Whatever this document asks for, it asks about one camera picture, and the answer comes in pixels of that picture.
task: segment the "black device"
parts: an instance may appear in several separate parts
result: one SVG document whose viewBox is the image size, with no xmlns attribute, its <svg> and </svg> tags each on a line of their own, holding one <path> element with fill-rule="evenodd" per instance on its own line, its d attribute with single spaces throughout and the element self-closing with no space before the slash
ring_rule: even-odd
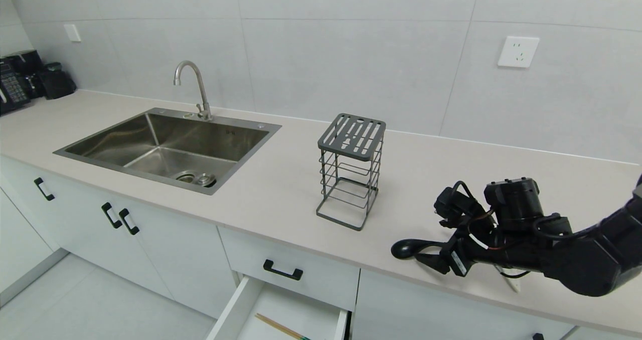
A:
<svg viewBox="0 0 642 340">
<path fill-rule="evenodd" d="M 484 196 L 488 211 L 464 182 L 447 187 L 434 206 L 443 218 L 440 224 L 455 229 L 452 237 L 447 242 L 400 240 L 392 255 L 457 276 L 466 276 L 475 263 L 525 270 L 502 273 L 509 278 L 541 272 L 585 296 L 606 295 L 642 272 L 642 176 L 624 207 L 576 233 L 566 217 L 544 215 L 531 178 L 491 182 Z M 421 253 L 432 247 L 440 248 L 439 253 Z"/>
<path fill-rule="evenodd" d="M 19 74 L 7 59 L 0 59 L 0 115 L 23 107 L 30 101 L 19 82 Z"/>
<path fill-rule="evenodd" d="M 7 61 L 18 76 L 18 83 L 29 99 L 44 96 L 44 87 L 38 72 L 42 70 L 42 60 L 36 50 L 22 50 L 9 54 Z"/>
<path fill-rule="evenodd" d="M 60 98 L 76 91 L 76 84 L 58 62 L 46 64 L 39 72 L 39 77 L 47 99 Z"/>
</svg>

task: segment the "chopsticks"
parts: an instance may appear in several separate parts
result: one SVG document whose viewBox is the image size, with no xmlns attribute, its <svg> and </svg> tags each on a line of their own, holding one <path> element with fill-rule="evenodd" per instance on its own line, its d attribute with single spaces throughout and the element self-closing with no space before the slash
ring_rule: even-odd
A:
<svg viewBox="0 0 642 340">
<path fill-rule="evenodd" d="M 275 328 L 277 330 L 280 330 L 282 333 L 286 333 L 287 335 L 290 335 L 291 337 L 296 338 L 296 340 L 310 340 L 309 338 L 301 335 L 300 333 L 297 333 L 296 331 L 290 330 L 290 329 L 286 328 L 285 326 L 282 326 L 278 322 L 275 322 L 274 320 L 261 315 L 260 313 L 257 313 L 254 316 L 257 319 L 265 322 L 269 326 L 272 326 L 273 328 Z"/>
</svg>

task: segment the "open drawer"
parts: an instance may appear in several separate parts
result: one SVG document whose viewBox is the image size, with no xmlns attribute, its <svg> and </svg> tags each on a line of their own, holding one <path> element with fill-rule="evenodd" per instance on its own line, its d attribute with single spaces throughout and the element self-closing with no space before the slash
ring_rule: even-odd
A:
<svg viewBox="0 0 642 340">
<path fill-rule="evenodd" d="M 348 317 L 341 308 L 245 276 L 206 340 L 291 338 L 256 313 L 311 340 L 343 340 Z"/>
</svg>

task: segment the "sink drain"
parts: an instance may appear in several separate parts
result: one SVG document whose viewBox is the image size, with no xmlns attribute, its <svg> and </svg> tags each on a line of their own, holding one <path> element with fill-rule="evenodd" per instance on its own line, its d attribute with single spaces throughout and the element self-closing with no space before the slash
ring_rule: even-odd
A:
<svg viewBox="0 0 642 340">
<path fill-rule="evenodd" d="M 213 174 L 197 173 L 196 171 L 183 171 L 172 177 L 174 180 L 183 183 L 193 183 L 202 187 L 211 187 L 216 184 L 216 176 Z"/>
</svg>

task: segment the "faucet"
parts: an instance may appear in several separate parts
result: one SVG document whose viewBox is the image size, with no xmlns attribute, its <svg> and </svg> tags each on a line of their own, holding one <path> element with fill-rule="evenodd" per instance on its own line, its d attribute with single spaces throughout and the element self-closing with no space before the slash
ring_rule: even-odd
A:
<svg viewBox="0 0 642 340">
<path fill-rule="evenodd" d="M 194 70 L 194 73 L 197 75 L 197 81 L 199 82 L 199 90 L 201 91 L 201 99 L 203 100 L 203 108 L 200 104 L 197 104 L 197 109 L 199 109 L 199 117 L 204 120 L 213 120 L 212 112 L 209 109 L 209 102 L 207 102 L 207 97 L 205 96 L 205 87 L 203 86 L 203 78 L 200 75 L 199 68 L 192 61 L 182 61 L 179 63 L 179 66 L 176 67 L 176 73 L 174 73 L 174 85 L 179 86 L 181 84 L 181 72 L 185 66 L 190 66 Z"/>
</svg>

